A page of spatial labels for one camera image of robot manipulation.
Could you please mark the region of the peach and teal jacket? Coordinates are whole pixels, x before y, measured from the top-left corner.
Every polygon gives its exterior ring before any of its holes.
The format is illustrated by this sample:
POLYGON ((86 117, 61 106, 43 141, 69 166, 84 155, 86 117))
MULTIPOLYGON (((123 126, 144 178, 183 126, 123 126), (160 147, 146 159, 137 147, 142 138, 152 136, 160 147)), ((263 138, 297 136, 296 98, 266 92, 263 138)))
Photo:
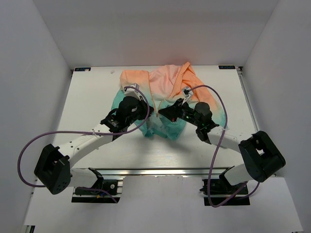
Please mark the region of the peach and teal jacket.
POLYGON ((137 83, 154 112, 146 121, 145 137, 158 135, 176 140, 182 133, 186 122, 178 119, 171 122, 160 115, 160 109, 169 107, 179 98, 183 98, 182 89, 189 86, 193 92, 188 104, 191 108, 198 102, 206 102, 212 111, 212 120, 220 126, 225 125, 225 113, 203 82, 196 76, 189 62, 182 66, 165 65, 148 72, 146 70, 124 70, 120 76, 121 87, 137 83))

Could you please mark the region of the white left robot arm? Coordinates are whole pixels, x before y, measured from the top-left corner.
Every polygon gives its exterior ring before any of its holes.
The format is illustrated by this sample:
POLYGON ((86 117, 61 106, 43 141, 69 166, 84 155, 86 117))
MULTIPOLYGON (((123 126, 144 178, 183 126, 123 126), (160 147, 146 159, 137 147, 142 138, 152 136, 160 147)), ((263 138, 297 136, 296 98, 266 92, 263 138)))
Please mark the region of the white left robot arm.
POLYGON ((82 187, 93 194, 99 193, 103 187, 102 175, 90 167, 73 166, 102 145, 115 141, 135 121, 149 117, 153 110, 142 97, 124 97, 118 108, 111 110, 92 131, 60 146, 45 146, 35 175, 53 195, 67 187, 82 187))

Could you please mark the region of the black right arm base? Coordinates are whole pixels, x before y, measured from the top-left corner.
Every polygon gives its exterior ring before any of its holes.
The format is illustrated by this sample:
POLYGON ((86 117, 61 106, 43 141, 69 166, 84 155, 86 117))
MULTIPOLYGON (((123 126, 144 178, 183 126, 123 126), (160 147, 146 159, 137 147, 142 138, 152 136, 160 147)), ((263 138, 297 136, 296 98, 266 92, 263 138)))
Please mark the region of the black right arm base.
MULTIPOLYGON (((209 168, 198 169, 201 172, 202 176, 202 188, 200 192, 203 194, 204 198, 204 206, 210 206, 207 197, 207 185, 208 185, 208 173, 209 168)), ((226 184, 222 173, 229 170, 228 167, 224 169, 216 168, 213 169, 211 179, 210 179, 210 198, 214 205, 220 204, 225 199, 229 198, 234 192, 236 192, 240 187, 242 187, 242 183, 231 186, 226 184)), ((224 206, 249 206, 250 199, 249 197, 245 197, 248 195, 247 185, 243 187, 243 189, 233 198, 231 198, 228 202, 224 204, 224 206)))

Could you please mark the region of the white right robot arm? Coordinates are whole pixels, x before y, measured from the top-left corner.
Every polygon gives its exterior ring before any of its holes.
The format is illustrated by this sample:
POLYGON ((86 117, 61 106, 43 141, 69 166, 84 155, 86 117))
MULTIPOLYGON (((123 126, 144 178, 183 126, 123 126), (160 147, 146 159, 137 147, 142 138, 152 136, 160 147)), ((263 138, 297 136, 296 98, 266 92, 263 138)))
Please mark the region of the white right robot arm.
POLYGON ((285 158, 266 132, 258 131, 248 139, 243 139, 242 134, 224 133, 212 120, 210 106, 205 102, 198 102, 191 108, 183 99, 178 99, 159 110, 159 114, 171 122, 182 119, 196 126, 198 138, 205 143, 219 144, 241 154, 243 163, 228 168, 219 176, 219 187, 224 193, 232 193, 238 184, 250 180, 262 183, 286 165, 285 158))

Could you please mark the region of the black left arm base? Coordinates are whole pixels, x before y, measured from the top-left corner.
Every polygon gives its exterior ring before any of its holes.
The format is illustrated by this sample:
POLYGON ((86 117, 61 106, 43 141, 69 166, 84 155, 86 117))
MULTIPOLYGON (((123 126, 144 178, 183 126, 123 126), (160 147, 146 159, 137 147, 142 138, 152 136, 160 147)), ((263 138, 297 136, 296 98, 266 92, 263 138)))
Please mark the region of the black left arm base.
POLYGON ((72 203, 113 203, 121 198, 122 180, 102 175, 94 168, 71 170, 72 203))

